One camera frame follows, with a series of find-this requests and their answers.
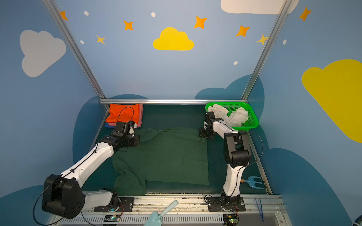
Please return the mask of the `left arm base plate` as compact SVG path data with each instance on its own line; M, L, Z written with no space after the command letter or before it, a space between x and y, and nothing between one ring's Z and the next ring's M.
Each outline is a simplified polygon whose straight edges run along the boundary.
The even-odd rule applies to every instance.
M94 212L132 212L134 197L117 197L110 201L110 204L106 206L99 206L94 208Z

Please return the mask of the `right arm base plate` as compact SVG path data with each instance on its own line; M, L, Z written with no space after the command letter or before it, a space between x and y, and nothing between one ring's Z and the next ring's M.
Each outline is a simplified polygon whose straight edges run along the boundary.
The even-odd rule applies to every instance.
M209 212L221 212L221 211L233 211L241 212L246 211L245 203L243 198L238 195L234 197L219 196L214 197L206 195L204 201L207 204Z

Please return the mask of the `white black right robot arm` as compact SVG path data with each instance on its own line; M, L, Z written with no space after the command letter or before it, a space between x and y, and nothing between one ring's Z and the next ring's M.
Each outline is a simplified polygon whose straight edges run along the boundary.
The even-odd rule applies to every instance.
M236 211L243 200L240 196L242 174L250 164L252 153L246 132L237 131L227 125L213 112L206 113L204 126L199 136L214 139L215 135L223 138L223 156L227 163L227 175L219 197L206 196L209 211Z

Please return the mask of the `dark green t shirt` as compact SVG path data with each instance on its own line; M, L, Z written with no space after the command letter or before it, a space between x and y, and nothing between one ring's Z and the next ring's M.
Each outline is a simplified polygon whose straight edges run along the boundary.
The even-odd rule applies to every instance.
M207 140L192 128L138 130L140 144L112 156L120 195L144 195L147 182L208 185Z

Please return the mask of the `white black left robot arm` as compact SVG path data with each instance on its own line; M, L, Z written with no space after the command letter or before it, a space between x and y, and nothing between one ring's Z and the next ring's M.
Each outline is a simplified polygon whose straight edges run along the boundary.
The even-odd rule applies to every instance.
M124 147L139 146L134 121L117 122L111 135L105 136L74 166L59 175L50 175L44 182L41 209L45 212L73 219L84 210L107 207L119 208L118 193L109 189L84 192L82 187L90 175L115 152Z

